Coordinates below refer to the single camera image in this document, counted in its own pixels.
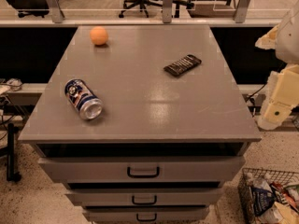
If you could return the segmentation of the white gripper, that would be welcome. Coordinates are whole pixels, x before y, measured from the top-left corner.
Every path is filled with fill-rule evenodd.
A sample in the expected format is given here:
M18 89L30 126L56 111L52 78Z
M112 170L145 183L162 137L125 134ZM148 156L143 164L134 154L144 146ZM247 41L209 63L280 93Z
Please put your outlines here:
M278 26L261 36L255 43L259 49L275 49ZM299 105L299 65L288 64L280 72L272 71L267 80L267 93L257 124L264 130L279 127Z

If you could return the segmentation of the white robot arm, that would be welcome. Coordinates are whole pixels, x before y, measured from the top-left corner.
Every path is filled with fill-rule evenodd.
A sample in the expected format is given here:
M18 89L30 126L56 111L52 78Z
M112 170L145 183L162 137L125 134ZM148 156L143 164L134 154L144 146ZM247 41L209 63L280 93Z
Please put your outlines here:
M268 92L257 119L260 128L274 130L299 105L299 1L255 46L273 49L276 57L287 64L280 72L270 73Z

